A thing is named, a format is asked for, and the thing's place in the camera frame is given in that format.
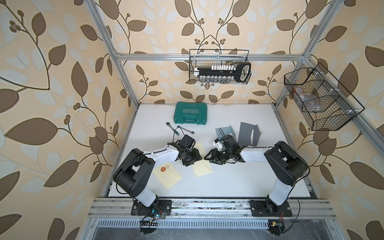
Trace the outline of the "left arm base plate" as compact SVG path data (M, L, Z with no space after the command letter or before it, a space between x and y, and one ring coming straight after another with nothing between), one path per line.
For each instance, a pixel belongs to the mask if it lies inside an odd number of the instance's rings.
M172 201L165 199L156 199L149 207L134 199L131 210L132 216L170 216L172 211Z

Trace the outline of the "dark grey envelope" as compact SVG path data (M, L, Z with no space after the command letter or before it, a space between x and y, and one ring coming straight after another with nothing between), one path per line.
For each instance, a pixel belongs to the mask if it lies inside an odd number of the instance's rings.
M238 144L240 147L257 147L261 131L258 125L252 125L241 122L238 136Z

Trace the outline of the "light blue envelope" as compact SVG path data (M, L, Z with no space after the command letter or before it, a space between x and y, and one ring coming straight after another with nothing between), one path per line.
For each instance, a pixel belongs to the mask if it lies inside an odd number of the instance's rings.
M231 135L235 139L235 141L237 140L236 133L235 133L234 129L231 126L216 128L215 131L216 131L216 134L217 134L217 138L219 140L221 140L221 138L223 138L226 135Z

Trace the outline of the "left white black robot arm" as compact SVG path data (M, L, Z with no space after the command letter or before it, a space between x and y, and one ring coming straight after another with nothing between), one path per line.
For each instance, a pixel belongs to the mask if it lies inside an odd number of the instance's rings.
M158 196L147 187L156 164L166 164L177 160L186 167L202 160L196 141L188 135L181 140L168 143L166 147L143 152L132 149L113 174L113 181L120 194L127 194L145 208L155 208Z

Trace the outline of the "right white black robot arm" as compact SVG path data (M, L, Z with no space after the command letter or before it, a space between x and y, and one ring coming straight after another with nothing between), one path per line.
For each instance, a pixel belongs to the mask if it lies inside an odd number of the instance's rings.
M214 140L213 145L214 148L204 157L210 163L269 163L277 177L266 197L266 206L271 209L285 204L295 185L310 173L307 162L284 141L271 147L240 146L232 135L226 135Z

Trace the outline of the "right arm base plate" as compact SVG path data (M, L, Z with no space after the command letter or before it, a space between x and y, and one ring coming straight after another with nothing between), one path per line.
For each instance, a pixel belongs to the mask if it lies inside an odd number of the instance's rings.
M253 217L292 217L291 207L288 201L282 205L275 204L269 196L264 200L250 200Z

